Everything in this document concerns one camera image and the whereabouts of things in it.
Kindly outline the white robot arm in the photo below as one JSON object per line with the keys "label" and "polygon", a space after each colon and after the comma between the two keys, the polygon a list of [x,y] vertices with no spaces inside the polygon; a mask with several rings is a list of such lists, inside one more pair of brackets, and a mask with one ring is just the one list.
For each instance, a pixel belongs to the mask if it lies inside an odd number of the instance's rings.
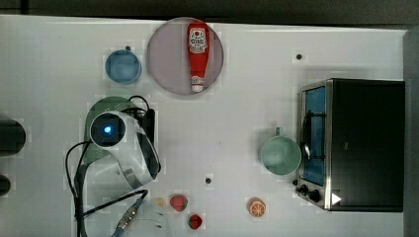
{"label": "white robot arm", "polygon": [[88,128],[95,157],[77,169],[77,237],[175,237],[166,211],[147,198],[160,162],[137,119],[116,111],[97,115]]}

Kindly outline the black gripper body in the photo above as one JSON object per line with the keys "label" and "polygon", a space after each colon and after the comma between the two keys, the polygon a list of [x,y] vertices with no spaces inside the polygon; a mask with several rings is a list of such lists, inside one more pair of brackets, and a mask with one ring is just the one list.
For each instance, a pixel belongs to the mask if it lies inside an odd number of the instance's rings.
{"label": "black gripper body", "polygon": [[148,138],[150,143],[153,144],[155,135],[155,111],[153,109],[149,109],[145,114],[140,115],[137,120],[140,127],[145,132],[145,135],[140,134],[138,136],[139,143],[143,144],[145,142],[145,138]]}

